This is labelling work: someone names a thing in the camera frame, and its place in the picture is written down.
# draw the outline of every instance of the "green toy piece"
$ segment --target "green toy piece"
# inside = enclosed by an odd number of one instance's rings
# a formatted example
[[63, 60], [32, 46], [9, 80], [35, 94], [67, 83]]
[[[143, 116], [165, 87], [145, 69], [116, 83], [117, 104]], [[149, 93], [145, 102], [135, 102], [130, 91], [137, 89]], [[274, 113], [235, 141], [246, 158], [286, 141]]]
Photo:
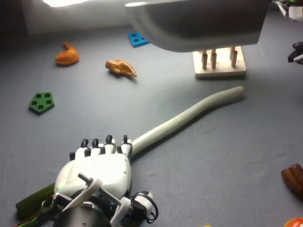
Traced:
[[55, 106], [51, 92], [39, 92], [29, 103], [29, 109], [38, 115], [45, 113]]

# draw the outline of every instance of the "gray table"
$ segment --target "gray table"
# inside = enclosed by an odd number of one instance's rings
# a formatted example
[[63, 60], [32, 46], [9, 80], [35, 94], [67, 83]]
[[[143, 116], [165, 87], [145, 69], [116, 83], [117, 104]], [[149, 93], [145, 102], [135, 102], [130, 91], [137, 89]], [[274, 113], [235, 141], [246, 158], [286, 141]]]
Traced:
[[[152, 44], [133, 48], [131, 28], [40, 35], [0, 54], [0, 222], [13, 226], [15, 203], [53, 183], [83, 138], [136, 139], [201, 99], [244, 85], [246, 99], [216, 109], [149, 149], [132, 164], [133, 192], [154, 193], [154, 227], [274, 226], [302, 216], [283, 168], [303, 163], [303, 66], [288, 63], [302, 24], [270, 13], [257, 45], [243, 47], [246, 79], [197, 80], [191, 53]], [[80, 62], [55, 66], [70, 41]], [[124, 59], [138, 78], [108, 74]], [[27, 109], [36, 92], [55, 107]]]

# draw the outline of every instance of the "orange toy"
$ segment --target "orange toy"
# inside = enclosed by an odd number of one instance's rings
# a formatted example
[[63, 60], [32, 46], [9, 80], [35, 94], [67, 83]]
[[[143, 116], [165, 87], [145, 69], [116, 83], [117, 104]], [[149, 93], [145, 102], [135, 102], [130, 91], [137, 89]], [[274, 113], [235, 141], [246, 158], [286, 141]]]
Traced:
[[303, 224], [303, 218], [295, 218], [288, 221], [284, 227], [300, 227]]
[[61, 51], [56, 56], [56, 63], [62, 66], [69, 66], [77, 63], [79, 61], [78, 51], [66, 41], [64, 41], [64, 47], [66, 51]]

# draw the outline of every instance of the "wooden base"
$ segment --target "wooden base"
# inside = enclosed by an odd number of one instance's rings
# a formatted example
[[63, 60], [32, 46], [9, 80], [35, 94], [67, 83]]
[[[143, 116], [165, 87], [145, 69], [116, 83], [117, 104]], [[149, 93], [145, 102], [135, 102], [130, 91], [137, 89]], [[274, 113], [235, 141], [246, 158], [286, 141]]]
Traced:
[[236, 67], [231, 66], [232, 61], [229, 59], [231, 48], [217, 49], [217, 63], [216, 69], [212, 69], [210, 61], [212, 50], [207, 50], [207, 68], [202, 68], [202, 53], [199, 51], [193, 52], [195, 73], [197, 78], [224, 78], [224, 77], [244, 77], [246, 73], [246, 66], [240, 46], [236, 47], [238, 52]]

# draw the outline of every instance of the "blue toy piece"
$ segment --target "blue toy piece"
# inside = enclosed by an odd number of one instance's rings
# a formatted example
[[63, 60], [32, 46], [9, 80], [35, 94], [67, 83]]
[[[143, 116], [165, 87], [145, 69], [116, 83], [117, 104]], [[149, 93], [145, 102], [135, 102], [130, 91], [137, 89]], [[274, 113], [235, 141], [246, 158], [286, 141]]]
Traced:
[[143, 46], [149, 44], [149, 42], [144, 39], [138, 32], [132, 32], [128, 35], [129, 40], [133, 47]]

